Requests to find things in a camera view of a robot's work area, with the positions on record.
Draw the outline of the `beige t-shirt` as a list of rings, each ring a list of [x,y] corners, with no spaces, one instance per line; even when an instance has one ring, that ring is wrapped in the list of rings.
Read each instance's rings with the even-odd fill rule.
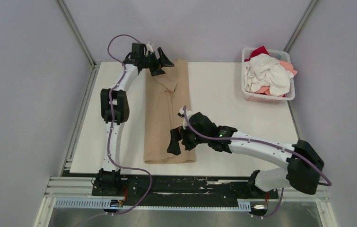
[[[187,60],[178,59],[174,67],[164,68],[165,74],[145,79],[145,138],[144,162],[146,164],[181,164],[196,162],[194,150],[180,145],[180,154],[167,152],[170,130],[183,124],[178,116],[183,106],[191,107]]]

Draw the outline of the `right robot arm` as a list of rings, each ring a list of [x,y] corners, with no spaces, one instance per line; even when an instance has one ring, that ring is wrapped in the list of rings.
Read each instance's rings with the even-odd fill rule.
[[[324,161],[307,141],[288,144],[259,139],[234,127],[217,126],[202,113],[185,108],[180,109],[178,116],[183,123],[170,131],[168,153],[177,156],[182,152],[180,146],[190,151],[206,144],[216,152],[251,156],[277,166],[272,170],[253,171],[248,181],[248,192],[253,197],[288,187],[314,195],[319,185],[331,186],[322,172]]]

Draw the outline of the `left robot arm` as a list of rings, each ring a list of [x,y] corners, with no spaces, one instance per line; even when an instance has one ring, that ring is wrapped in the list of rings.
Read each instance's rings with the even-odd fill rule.
[[[133,43],[131,52],[121,62],[122,69],[116,82],[100,92],[101,118],[106,125],[105,155],[93,182],[92,195],[117,196],[122,191],[120,150],[122,131],[130,115],[127,91],[143,69],[152,76],[164,75],[164,67],[174,67],[161,47]]]

